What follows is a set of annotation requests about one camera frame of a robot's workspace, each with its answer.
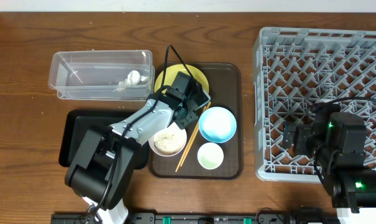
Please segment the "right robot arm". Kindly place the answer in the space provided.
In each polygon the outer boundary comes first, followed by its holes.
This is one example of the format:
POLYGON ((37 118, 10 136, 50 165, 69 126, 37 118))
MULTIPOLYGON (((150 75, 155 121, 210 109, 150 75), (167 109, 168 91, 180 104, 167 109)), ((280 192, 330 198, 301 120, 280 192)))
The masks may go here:
POLYGON ((364 120, 338 104, 319 103, 312 124, 284 122, 282 146, 313 158, 340 223, 376 223, 376 171, 366 167, 364 120))

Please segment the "white napkin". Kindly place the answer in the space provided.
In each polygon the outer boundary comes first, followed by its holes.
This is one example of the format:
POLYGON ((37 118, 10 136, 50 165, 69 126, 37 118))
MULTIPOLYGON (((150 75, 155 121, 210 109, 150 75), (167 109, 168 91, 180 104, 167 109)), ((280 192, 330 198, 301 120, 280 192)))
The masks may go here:
POLYGON ((124 81, 120 81, 114 91, 121 92, 129 86, 136 85, 140 82, 141 75, 137 70, 132 70, 124 81))

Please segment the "small white green cup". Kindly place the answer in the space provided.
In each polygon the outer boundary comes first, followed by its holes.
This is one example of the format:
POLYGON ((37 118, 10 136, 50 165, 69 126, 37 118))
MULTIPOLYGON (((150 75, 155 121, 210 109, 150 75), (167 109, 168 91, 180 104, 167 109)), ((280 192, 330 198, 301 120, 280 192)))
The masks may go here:
POLYGON ((224 153, 218 144, 207 142, 198 149, 197 159, 204 169, 213 170, 222 164, 224 153))

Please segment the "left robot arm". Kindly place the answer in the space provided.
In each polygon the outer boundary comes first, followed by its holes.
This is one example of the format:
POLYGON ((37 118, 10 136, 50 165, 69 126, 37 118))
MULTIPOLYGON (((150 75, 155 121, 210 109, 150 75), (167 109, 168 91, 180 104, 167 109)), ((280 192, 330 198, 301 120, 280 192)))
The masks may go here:
POLYGON ((177 73, 130 117, 109 126, 89 128, 74 154, 66 156, 65 184, 89 203, 85 214, 65 223, 124 223, 128 211, 122 198, 139 161, 142 146, 175 123, 180 129, 195 121, 197 110, 211 97, 192 75, 177 73))

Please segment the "white rice bowl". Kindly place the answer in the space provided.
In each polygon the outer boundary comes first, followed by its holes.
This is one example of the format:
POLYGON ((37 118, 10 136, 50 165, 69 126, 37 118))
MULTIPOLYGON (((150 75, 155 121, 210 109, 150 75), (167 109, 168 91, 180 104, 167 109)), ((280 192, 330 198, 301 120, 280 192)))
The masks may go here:
POLYGON ((185 129, 180 129, 176 123, 157 132, 149 139, 149 146, 154 153, 164 157, 171 157, 181 152, 187 142, 185 129))

